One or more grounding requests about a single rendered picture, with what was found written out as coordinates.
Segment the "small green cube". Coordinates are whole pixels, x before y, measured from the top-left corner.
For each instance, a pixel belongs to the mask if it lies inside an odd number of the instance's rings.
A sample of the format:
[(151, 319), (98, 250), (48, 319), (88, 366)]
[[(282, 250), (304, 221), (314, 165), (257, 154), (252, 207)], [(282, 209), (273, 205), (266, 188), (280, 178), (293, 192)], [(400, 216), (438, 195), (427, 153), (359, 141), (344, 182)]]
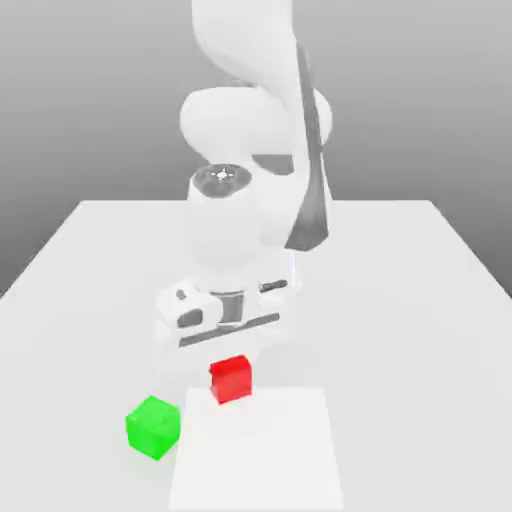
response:
[(180, 408), (150, 395), (125, 417), (125, 429), (130, 447), (160, 460), (179, 440)]

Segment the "small red cube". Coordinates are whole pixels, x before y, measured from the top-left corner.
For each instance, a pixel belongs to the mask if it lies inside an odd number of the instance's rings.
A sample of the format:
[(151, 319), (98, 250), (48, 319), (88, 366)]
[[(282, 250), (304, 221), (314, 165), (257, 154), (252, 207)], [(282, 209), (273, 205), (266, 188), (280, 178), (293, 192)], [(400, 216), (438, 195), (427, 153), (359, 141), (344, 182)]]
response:
[(252, 367), (245, 355), (212, 363), (211, 392), (219, 405), (252, 394)]

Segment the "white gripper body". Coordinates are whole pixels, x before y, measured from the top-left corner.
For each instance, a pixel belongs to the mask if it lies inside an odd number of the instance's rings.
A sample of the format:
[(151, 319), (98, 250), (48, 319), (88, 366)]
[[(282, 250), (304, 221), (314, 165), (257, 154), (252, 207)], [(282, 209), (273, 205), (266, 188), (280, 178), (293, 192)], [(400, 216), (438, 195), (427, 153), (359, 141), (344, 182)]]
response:
[(268, 347), (289, 343), (297, 329), (294, 304), (156, 304), (153, 358), (163, 371), (201, 371), (219, 360), (255, 360)]

